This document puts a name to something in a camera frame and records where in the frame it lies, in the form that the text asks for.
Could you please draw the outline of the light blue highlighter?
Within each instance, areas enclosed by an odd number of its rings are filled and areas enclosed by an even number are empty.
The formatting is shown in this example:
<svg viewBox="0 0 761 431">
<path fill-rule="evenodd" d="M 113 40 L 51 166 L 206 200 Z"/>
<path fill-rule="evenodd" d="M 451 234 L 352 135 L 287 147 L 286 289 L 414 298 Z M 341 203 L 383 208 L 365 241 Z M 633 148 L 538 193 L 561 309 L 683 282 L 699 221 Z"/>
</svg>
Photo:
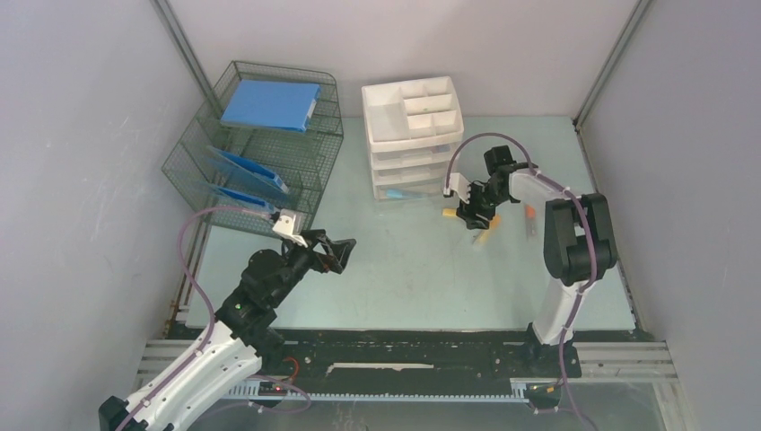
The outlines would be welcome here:
<svg viewBox="0 0 761 431">
<path fill-rule="evenodd" d="M 428 197 L 427 193 L 407 189 L 386 189 L 384 193 L 385 197 L 389 199 L 415 199 Z"/>
</svg>

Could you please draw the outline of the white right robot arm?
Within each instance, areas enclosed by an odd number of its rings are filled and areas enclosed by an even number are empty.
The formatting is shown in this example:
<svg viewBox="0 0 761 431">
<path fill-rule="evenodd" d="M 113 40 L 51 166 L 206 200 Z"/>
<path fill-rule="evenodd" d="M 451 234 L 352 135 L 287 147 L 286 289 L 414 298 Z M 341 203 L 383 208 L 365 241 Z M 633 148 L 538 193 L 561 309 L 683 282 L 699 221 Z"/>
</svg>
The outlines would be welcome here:
<svg viewBox="0 0 761 431">
<path fill-rule="evenodd" d="M 617 246 L 607 198 L 575 194 L 550 179 L 531 160 L 519 163 L 509 146 L 485 155 L 489 178 L 470 181 L 457 172 L 454 154 L 447 166 L 443 194 L 459 200 L 456 216 L 469 230 L 487 230 L 504 203 L 532 207 L 544 221 L 543 260 L 549 285 L 527 328 L 521 361 L 534 375 L 547 374 L 573 340 L 573 326 L 585 295 L 617 264 Z"/>
</svg>

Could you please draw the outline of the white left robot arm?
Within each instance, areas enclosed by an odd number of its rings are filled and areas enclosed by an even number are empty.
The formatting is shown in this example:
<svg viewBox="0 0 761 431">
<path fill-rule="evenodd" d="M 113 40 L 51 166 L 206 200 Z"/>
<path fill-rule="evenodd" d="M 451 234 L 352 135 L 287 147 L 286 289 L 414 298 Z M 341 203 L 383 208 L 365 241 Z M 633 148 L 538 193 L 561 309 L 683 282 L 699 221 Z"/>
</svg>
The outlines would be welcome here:
<svg viewBox="0 0 761 431">
<path fill-rule="evenodd" d="M 356 245 L 323 230 L 302 236 L 304 244 L 284 239 L 277 250 L 252 254 L 238 286 L 182 354 L 126 399 L 100 405 L 100 428 L 186 430 L 235 384 L 279 370 L 284 339 L 271 327 L 276 308 L 308 272 L 343 273 Z"/>
</svg>

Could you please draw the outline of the white plastic drawer organizer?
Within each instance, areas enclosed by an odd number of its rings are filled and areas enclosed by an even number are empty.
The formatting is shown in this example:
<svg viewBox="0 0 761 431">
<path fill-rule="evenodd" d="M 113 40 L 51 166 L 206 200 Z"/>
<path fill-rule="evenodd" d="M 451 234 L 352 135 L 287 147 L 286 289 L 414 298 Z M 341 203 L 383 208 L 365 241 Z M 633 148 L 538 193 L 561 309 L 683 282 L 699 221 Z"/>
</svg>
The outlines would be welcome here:
<svg viewBox="0 0 761 431">
<path fill-rule="evenodd" d="M 465 131 L 452 78 L 365 85 L 362 103 L 374 197 L 436 194 Z"/>
</svg>

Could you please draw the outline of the pale yellow highlighter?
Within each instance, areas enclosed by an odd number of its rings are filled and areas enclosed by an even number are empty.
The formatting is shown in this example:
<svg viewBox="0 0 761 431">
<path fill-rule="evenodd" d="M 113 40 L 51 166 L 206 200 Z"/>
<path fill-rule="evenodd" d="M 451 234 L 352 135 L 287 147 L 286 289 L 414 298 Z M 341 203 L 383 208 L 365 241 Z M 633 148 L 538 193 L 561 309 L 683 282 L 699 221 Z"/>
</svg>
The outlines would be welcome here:
<svg viewBox="0 0 761 431">
<path fill-rule="evenodd" d="M 495 215 L 494 218 L 490 221 L 488 227 L 485 230 L 482 230 L 480 233 L 477 234 L 477 236 L 473 240 L 473 245 L 476 247 L 483 246 L 487 243 L 490 236 L 495 233 L 498 226 L 501 224 L 502 218 L 499 215 Z"/>
</svg>

